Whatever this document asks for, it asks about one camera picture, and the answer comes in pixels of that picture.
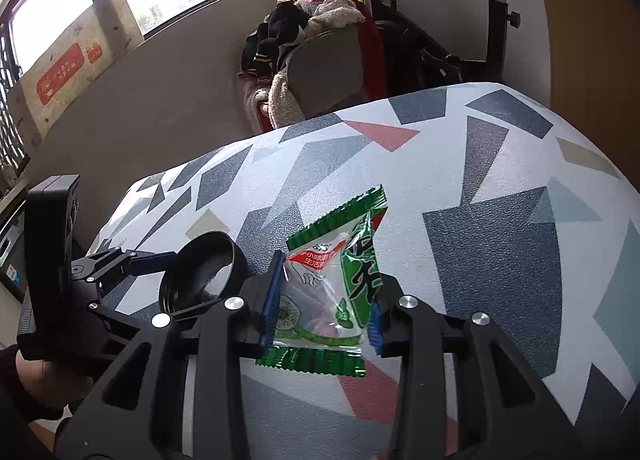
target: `silver bolt head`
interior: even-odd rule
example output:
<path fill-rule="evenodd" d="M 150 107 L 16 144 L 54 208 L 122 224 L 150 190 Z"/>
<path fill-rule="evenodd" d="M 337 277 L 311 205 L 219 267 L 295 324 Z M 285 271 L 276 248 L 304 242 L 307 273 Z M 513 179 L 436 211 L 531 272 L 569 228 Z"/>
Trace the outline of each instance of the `silver bolt head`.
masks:
<path fill-rule="evenodd" d="M 225 299 L 225 307 L 229 310 L 238 310 L 244 307 L 244 299 L 238 296 L 232 296 Z"/>
<path fill-rule="evenodd" d="M 404 309 L 415 309 L 418 306 L 418 300 L 414 296 L 400 296 L 398 305 Z"/>
<path fill-rule="evenodd" d="M 153 316 L 153 318 L 151 318 L 151 324 L 156 328 L 162 328 L 164 326 L 167 326 L 169 323 L 171 323 L 171 316 L 165 312 L 156 314 L 155 316 Z"/>
<path fill-rule="evenodd" d="M 471 321 L 473 321 L 476 325 L 484 326 L 491 323 L 491 318 L 484 312 L 474 312 L 474 314 L 471 316 Z"/>

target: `snack packet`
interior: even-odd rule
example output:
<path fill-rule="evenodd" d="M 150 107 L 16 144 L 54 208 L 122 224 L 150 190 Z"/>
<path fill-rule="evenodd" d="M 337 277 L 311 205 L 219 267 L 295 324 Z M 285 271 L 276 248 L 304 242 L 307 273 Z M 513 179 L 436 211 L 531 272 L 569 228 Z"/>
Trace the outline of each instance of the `snack packet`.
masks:
<path fill-rule="evenodd" d="M 275 339 L 258 364 L 364 375 L 360 340 L 382 284 L 373 235 L 385 212 L 379 185 L 289 237 Z"/>

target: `white wall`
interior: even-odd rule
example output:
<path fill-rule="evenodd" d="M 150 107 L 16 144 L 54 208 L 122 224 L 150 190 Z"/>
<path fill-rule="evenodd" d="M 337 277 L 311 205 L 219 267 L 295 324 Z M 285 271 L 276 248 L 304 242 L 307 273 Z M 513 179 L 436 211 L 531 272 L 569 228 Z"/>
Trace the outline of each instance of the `white wall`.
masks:
<path fill-rule="evenodd" d="M 74 234 L 89 248 L 136 180 L 251 137 L 236 93 L 246 37 L 276 0 L 219 0 L 126 54 L 52 127 L 31 185 L 80 173 Z"/>
<path fill-rule="evenodd" d="M 519 12 L 519 29 L 509 28 L 504 80 L 544 105 L 549 104 L 549 40 L 543 0 L 508 0 Z M 398 0 L 398 9 L 452 54 L 484 60 L 487 0 Z"/>
<path fill-rule="evenodd" d="M 20 302 L 4 285 L 0 285 L 0 343 L 5 347 L 15 344 L 20 307 Z"/>

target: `dark sleeve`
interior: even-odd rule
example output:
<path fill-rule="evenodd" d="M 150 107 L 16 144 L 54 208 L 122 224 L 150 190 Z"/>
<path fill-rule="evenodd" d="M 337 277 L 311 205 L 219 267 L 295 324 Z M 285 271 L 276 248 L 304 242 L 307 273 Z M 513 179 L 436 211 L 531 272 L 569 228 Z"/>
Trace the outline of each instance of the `dark sleeve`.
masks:
<path fill-rule="evenodd" d="M 0 387 L 10 397 L 15 409 L 23 420 L 33 422 L 39 418 L 57 420 L 62 417 L 63 410 L 52 410 L 41 405 L 24 389 L 18 372 L 15 370 L 15 355 L 18 345 L 0 350 Z"/>
<path fill-rule="evenodd" d="M 5 350 L 0 350 L 3 360 L 4 352 Z M 2 458 L 2 460 L 55 460 L 53 454 L 37 439 L 31 429 L 29 429 L 1 380 L 0 458 Z"/>

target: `clothing pile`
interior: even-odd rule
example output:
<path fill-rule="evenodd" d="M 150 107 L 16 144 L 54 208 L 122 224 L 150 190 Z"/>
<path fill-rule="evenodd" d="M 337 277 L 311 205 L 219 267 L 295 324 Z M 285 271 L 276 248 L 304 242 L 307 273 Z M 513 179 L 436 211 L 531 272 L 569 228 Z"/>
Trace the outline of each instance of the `clothing pile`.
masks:
<path fill-rule="evenodd" d="M 256 132 L 305 119 L 287 87 L 287 63 L 307 38 L 357 24 L 367 95 L 386 97 L 382 41 L 365 5 L 358 0 L 278 0 L 278 5 L 247 39 L 239 84 L 244 109 Z"/>

